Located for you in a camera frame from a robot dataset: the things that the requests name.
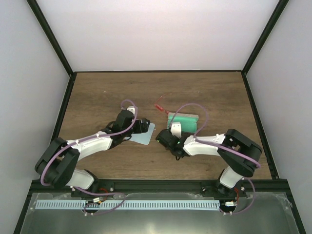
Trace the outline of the light blue cleaning cloth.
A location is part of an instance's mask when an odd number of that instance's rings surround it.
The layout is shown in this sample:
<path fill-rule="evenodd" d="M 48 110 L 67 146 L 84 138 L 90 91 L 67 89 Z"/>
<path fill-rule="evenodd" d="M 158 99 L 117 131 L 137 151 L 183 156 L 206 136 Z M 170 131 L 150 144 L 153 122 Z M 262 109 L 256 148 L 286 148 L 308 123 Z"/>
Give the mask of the light blue cleaning cloth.
<path fill-rule="evenodd" d="M 142 144 L 142 145 L 149 145 L 154 129 L 155 129 L 155 124 L 151 123 L 146 133 L 132 134 L 129 140 L 132 142 Z"/>

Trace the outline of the pink transparent sunglasses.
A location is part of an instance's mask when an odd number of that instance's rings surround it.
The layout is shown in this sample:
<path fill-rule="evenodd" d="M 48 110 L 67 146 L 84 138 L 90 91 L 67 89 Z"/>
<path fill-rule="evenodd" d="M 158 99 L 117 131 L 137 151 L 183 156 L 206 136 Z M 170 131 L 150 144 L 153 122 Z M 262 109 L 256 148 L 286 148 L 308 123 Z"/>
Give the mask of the pink transparent sunglasses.
<path fill-rule="evenodd" d="M 171 94 L 172 94 L 172 93 L 164 93 L 164 94 L 161 95 L 161 96 L 157 99 L 157 101 L 154 103 L 154 107 L 155 107 L 157 110 L 159 110 L 160 112 L 162 112 L 162 113 L 164 113 L 164 114 L 166 114 L 166 115 L 169 114 L 169 111 L 166 110 L 165 108 L 163 108 L 163 107 L 159 104 L 159 102 L 160 102 L 164 97 L 170 96 Z"/>

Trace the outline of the grey case green lining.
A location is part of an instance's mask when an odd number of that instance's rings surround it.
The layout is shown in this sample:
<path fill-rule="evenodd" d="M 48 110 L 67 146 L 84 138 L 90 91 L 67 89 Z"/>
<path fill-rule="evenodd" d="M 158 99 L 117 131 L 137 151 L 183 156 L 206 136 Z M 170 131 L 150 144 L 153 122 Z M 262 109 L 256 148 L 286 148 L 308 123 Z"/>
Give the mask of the grey case green lining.
<path fill-rule="evenodd" d="M 198 115 L 192 114 L 181 114 L 178 113 L 175 115 L 174 113 L 169 112 L 168 114 L 168 121 L 167 121 L 167 129 L 170 130 L 171 124 L 174 122 L 180 122 L 182 127 L 182 134 L 183 133 L 195 133 L 197 131 L 197 121 L 199 120 Z"/>

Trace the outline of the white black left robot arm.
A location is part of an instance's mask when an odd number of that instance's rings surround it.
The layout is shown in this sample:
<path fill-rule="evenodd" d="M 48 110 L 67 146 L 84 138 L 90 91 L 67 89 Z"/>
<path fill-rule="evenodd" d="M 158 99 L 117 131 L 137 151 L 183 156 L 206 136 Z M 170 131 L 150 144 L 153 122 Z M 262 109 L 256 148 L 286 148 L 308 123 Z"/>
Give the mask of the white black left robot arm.
<path fill-rule="evenodd" d="M 55 138 L 36 163 L 35 171 L 45 186 L 79 187 L 87 196 L 94 197 L 100 187 L 96 176 L 88 170 L 77 169 L 77 162 L 100 151 L 111 150 L 133 134 L 147 133 L 150 124 L 146 118 L 135 119 L 135 108 L 122 110 L 116 120 L 93 135 L 76 140 Z"/>

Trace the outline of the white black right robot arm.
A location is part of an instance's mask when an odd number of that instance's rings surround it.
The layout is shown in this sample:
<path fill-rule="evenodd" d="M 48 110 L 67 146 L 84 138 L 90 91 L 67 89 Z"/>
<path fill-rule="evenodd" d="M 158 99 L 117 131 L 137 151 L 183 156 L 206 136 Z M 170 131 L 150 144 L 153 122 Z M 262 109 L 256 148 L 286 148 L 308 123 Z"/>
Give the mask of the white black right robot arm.
<path fill-rule="evenodd" d="M 241 179 L 253 177 L 255 170 L 261 167 L 259 159 L 262 148 L 236 129 L 206 137 L 190 133 L 176 136 L 164 129 L 157 135 L 156 141 L 170 151 L 176 160 L 196 155 L 221 157 L 227 167 L 221 172 L 214 189 L 221 196 L 232 195 Z"/>

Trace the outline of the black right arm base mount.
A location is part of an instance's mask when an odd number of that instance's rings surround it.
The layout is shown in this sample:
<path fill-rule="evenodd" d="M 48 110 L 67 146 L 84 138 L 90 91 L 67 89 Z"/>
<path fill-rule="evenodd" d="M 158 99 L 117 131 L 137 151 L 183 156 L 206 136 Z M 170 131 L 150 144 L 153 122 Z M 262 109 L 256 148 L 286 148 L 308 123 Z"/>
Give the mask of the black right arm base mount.
<path fill-rule="evenodd" d="M 215 199 L 230 199 L 235 198 L 237 195 L 239 197 L 245 197 L 246 193 L 241 190 L 239 185 L 242 185 L 241 182 L 238 185 L 235 185 L 233 188 L 227 188 L 222 185 L 219 180 L 204 180 L 200 183 L 201 193 L 205 197 L 213 197 Z"/>

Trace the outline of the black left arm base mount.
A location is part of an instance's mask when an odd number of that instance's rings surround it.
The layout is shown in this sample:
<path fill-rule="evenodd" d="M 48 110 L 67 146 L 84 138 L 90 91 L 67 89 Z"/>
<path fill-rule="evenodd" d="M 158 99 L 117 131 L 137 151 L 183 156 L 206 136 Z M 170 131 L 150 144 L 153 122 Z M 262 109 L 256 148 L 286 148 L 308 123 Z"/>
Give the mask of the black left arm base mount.
<path fill-rule="evenodd" d="M 115 183 L 112 180 L 98 179 L 88 188 L 85 189 L 87 192 L 97 194 L 111 193 L 115 190 Z M 93 195 L 86 194 L 80 190 L 71 192 L 72 197 L 88 198 Z"/>

